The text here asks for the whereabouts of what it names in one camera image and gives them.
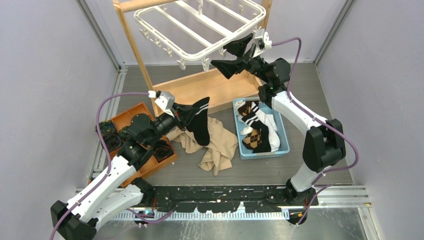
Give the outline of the white plastic clip hanger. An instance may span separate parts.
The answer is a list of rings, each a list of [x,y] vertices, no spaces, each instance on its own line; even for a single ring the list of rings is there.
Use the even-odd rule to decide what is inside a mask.
[[[133,18],[140,33],[182,70],[198,62],[208,71],[210,57],[225,58],[224,45],[256,30],[266,15],[252,0],[177,0],[136,10]]]

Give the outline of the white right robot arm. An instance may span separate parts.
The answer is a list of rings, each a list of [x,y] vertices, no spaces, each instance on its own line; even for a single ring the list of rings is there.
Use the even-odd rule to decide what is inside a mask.
[[[343,125],[337,119],[327,120],[297,101],[287,86],[294,66],[281,57],[273,62],[261,57],[272,45],[268,33],[260,30],[224,45],[224,50],[234,55],[235,60],[217,59],[210,63],[227,79],[247,71],[263,81],[265,84],[258,87],[260,101],[285,116],[304,135],[303,164],[287,180],[283,190],[287,203],[299,205],[313,193],[317,177],[346,156],[341,137]]]

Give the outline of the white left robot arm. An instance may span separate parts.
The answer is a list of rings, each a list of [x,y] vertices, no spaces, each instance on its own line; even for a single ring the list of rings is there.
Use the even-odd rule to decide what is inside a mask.
[[[92,240],[108,221],[129,207],[148,207],[154,189],[142,177],[134,178],[120,193],[113,192],[150,160],[154,144],[171,130],[207,136],[208,108],[206,97],[192,105],[173,103],[170,114],[164,112],[155,119],[136,114],[127,126],[128,138],[101,174],[67,202],[58,200],[51,206],[54,230],[65,240]]]

